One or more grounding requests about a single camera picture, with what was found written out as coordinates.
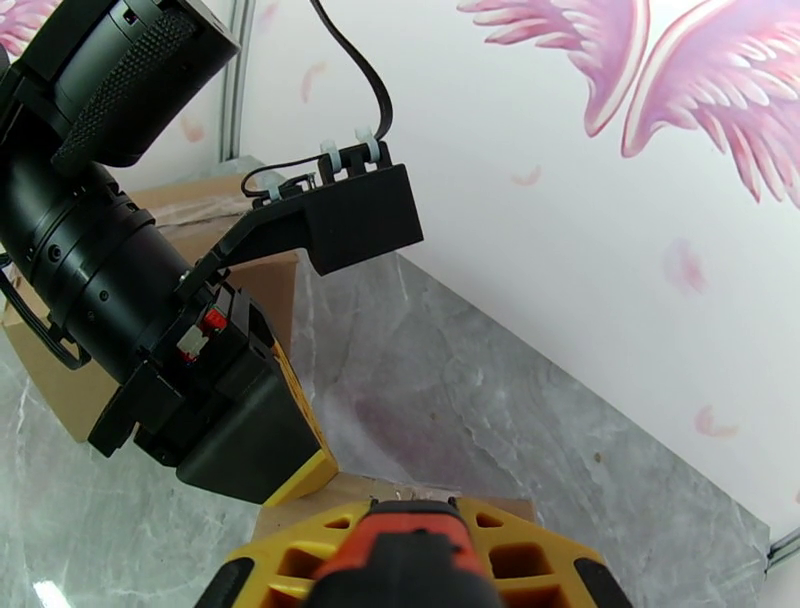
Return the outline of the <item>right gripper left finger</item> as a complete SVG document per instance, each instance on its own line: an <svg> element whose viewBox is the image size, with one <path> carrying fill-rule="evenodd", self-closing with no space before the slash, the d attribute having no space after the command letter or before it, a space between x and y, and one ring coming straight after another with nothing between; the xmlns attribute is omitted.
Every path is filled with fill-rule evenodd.
<svg viewBox="0 0 800 608"><path fill-rule="evenodd" d="M197 607L300 607L329 562L367 513L370 502L328 509L234 550Z"/></svg>

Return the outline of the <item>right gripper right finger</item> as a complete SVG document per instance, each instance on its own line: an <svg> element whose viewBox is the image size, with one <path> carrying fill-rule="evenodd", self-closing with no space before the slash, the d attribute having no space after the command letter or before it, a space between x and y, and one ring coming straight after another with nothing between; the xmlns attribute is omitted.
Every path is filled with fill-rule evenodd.
<svg viewBox="0 0 800 608"><path fill-rule="evenodd" d="M457 498L504 607L630 607L604 558L537 522L532 501Z"/></svg>

